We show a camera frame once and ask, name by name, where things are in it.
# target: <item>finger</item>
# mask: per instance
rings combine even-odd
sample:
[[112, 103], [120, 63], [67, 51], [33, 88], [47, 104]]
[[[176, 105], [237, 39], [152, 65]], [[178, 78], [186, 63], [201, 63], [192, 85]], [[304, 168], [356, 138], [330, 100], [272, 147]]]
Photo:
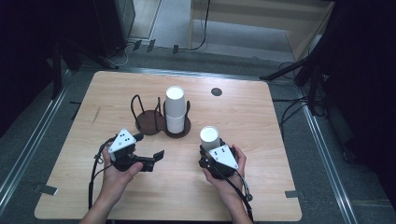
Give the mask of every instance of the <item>finger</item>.
[[212, 174], [210, 174], [207, 169], [202, 169], [202, 171], [204, 172], [207, 182], [213, 184], [216, 179], [212, 176]]
[[245, 176], [245, 164], [247, 162], [247, 157], [238, 146], [233, 145], [233, 148], [235, 149], [235, 153], [238, 157], [238, 173], [241, 176]]
[[137, 173], [139, 173], [139, 171], [143, 168], [143, 163], [142, 162], [137, 162], [135, 164], [133, 164], [131, 167], [129, 167], [128, 169], [128, 174], [133, 177], [135, 176]]
[[110, 163], [110, 153], [108, 153], [108, 149], [110, 148], [111, 143], [105, 146], [102, 150], [103, 160], [105, 163]]

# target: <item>round black dot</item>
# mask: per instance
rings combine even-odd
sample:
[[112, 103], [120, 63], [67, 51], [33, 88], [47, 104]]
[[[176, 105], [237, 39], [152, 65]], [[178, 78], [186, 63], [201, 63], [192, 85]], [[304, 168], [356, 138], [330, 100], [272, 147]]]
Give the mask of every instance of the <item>round black dot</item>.
[[219, 88], [213, 88], [211, 92], [212, 92], [212, 94], [214, 96], [221, 96], [222, 95], [222, 90], [219, 89]]

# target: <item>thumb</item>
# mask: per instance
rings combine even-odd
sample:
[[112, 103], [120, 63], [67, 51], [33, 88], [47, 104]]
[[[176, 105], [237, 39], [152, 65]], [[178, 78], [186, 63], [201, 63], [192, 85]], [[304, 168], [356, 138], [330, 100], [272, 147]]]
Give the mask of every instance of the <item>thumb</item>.
[[143, 163], [142, 162], [137, 162], [133, 164], [131, 167], [128, 169], [128, 174], [130, 176], [135, 176], [139, 171], [143, 168]]

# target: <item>round base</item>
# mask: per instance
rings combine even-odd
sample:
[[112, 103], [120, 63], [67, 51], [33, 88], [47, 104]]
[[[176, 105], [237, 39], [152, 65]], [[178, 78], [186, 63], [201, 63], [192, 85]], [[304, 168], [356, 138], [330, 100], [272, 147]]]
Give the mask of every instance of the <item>round base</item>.
[[[157, 128], [155, 127], [155, 119], [157, 119]], [[189, 118], [184, 121], [184, 130], [181, 133], [170, 133], [166, 131], [166, 122], [164, 115], [155, 110], [146, 110], [137, 116], [135, 123], [137, 130], [142, 134], [153, 135], [160, 131], [164, 131], [166, 135], [173, 138], [181, 138], [186, 136], [191, 129], [191, 122]]]

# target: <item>white cylinder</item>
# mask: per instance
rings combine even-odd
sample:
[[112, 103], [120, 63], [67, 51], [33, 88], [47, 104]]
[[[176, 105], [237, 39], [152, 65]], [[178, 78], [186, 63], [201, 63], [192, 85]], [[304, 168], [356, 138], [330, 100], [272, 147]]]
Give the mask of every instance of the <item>white cylinder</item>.
[[220, 147], [219, 131], [215, 127], [204, 127], [200, 132], [200, 137], [201, 145], [206, 151]]
[[166, 115], [166, 128], [169, 133], [181, 133], [184, 130], [185, 115], [179, 118], [171, 118]]
[[186, 114], [184, 91], [181, 87], [172, 86], [166, 90], [165, 111], [171, 118], [180, 118]]

